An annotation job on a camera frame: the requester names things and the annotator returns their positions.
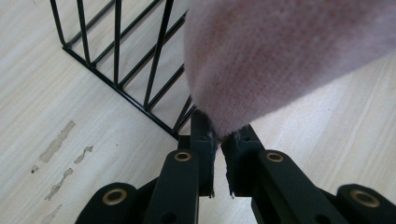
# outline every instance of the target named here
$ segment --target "pink fabric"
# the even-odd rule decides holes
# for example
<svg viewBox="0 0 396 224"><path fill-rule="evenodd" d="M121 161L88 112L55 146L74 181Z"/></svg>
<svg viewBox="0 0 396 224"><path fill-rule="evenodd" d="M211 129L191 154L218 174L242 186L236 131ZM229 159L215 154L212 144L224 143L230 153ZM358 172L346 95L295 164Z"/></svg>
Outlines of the pink fabric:
<svg viewBox="0 0 396 224"><path fill-rule="evenodd" d="M185 28L192 100L220 136L394 49L387 0L192 0Z"/></svg>

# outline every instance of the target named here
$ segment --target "black wire rack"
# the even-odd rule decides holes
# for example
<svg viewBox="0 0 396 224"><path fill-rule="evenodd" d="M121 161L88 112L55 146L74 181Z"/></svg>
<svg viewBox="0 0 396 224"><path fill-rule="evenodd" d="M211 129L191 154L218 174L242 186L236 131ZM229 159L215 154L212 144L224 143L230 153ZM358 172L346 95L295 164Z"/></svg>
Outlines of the black wire rack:
<svg viewBox="0 0 396 224"><path fill-rule="evenodd" d="M133 69L124 77L120 78L120 42L123 38L127 37L132 33L136 27L138 27L142 21L144 21L150 13L163 1L165 1L165 6L163 10L163 16L161 20L161 26L159 29L158 39L156 44L141 57L141 60L133 66ZM190 96L187 98L184 106L182 107L177 120L173 126L167 125L156 115L152 113L152 109L156 104L158 104L163 96L170 90L170 88L175 84L175 82L184 73L184 63L176 70L176 72L166 81L166 83L161 86L160 90L150 98L152 94L153 82L157 74L157 68L159 60L161 57L161 52L163 46L172 38L172 36L183 26L186 13L185 12L178 20L167 30L169 18L174 5L174 0L153 0L139 15L128 25L124 30L121 30L121 0L111 0L105 5L93 18L86 23L85 22L85 12L83 0L77 0L78 6L78 20L80 31L74 35L68 42L65 41L63 27L61 25L61 19L59 16L59 11L57 8L56 0L50 0L53 17L55 19L56 28L58 31L59 39L63 45L63 49L75 58L78 62L88 68L97 77L102 79L109 87L116 91L119 95L125 98L129 103L134 105L152 121L158 124L166 132L171 134L173 137L178 138L178 134L186 122L191 116L191 112L195 109L195 106L191 104ZM90 55L89 42L87 37L87 32L89 32L96 23L98 23L110 9L114 8L115 15L115 29L114 29L114 40L108 44L108 46L103 50L99 56L92 59ZM74 46L78 41L82 41L83 54L84 57L79 56L74 51ZM114 60L114 70L113 70L113 80L105 76L102 72L97 69L97 64L101 62L105 57L108 57L110 51L113 53ZM144 97L143 104L139 103L130 93L125 91L125 87L136 77L136 75L142 70L142 68L152 60L150 67L150 72L148 76L148 85L146 87L146 93Z"/></svg>

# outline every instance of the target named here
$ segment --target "light wood surface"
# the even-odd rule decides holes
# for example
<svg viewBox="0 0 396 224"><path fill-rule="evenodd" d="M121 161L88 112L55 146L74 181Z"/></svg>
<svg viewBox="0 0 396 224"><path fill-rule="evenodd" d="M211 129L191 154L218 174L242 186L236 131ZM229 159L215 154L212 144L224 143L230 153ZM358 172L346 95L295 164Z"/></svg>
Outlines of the light wood surface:
<svg viewBox="0 0 396 224"><path fill-rule="evenodd" d="M58 2L69 39L78 31L76 2ZM105 3L84 1L87 18ZM128 21L147 3L123 4ZM176 6L182 12L187 4ZM92 55L112 38L111 15L95 27L102 31L90 33L98 46ZM136 33L139 43L155 40L154 26ZM2 1L0 31L0 223L74 223L102 186L126 182L139 188L159 174L177 141L61 49L48 0ZM164 54L163 71L182 61L182 35L176 38ZM122 72L147 50L128 51L131 46L122 45ZM101 66L112 74L111 64ZM144 77L130 84L138 96ZM179 97L177 102L165 101L157 112L171 122L186 94L182 78L168 96ZM319 187L335 193L340 185L358 183L396 203L396 55L252 125L265 147L287 152ZM214 199L200 199L200 223L255 223L250 200L229 196L220 151L215 191Z"/></svg>

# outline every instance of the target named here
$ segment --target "floor mark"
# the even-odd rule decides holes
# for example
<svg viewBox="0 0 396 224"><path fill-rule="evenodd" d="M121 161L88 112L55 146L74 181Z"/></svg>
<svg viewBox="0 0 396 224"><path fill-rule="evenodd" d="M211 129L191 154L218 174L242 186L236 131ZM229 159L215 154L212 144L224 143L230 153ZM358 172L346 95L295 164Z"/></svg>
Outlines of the floor mark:
<svg viewBox="0 0 396 224"><path fill-rule="evenodd" d="M49 162L53 154L55 154L55 152L57 152L59 148L61 148L64 139L66 139L67 135L74 128L74 126L76 126L76 123L73 120L70 120L67 123L66 127L64 127L61 133L56 137L56 139L49 144L46 151L40 155L39 159L43 162Z"/></svg>
<svg viewBox="0 0 396 224"><path fill-rule="evenodd" d="M59 204L58 207L55 208L49 215L44 217L44 219L41 221L41 224L50 224L51 221L55 218L56 214L58 213L59 209L61 209L62 205Z"/></svg>
<svg viewBox="0 0 396 224"><path fill-rule="evenodd" d="M47 195L46 198L44 198L44 200L50 201L50 199L53 197L53 195L55 195L59 191L61 186L64 184L64 180L71 174L73 174L73 169L72 168L67 169L64 172L64 177L62 178L62 180L58 184L52 186L52 189L50 190L49 195Z"/></svg>
<svg viewBox="0 0 396 224"><path fill-rule="evenodd" d="M38 170L38 166L34 165L32 166L32 174L34 174Z"/></svg>
<svg viewBox="0 0 396 224"><path fill-rule="evenodd" d="M88 152L92 152L92 149L93 149L93 146L91 146L91 147L85 147L85 148L84 148L84 151L82 152L82 155L76 158L75 164L78 164L78 163L80 163L82 160L84 160L85 153L86 153L87 151L88 151Z"/></svg>

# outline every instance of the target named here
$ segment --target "towel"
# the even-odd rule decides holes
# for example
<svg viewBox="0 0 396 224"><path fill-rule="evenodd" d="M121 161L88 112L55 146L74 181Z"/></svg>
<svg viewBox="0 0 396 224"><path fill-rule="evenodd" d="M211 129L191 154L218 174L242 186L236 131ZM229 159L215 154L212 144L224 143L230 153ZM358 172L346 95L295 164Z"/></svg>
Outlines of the towel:
<svg viewBox="0 0 396 224"><path fill-rule="evenodd" d="M192 0L185 26L191 98L224 136L393 52L396 1Z"/></svg>

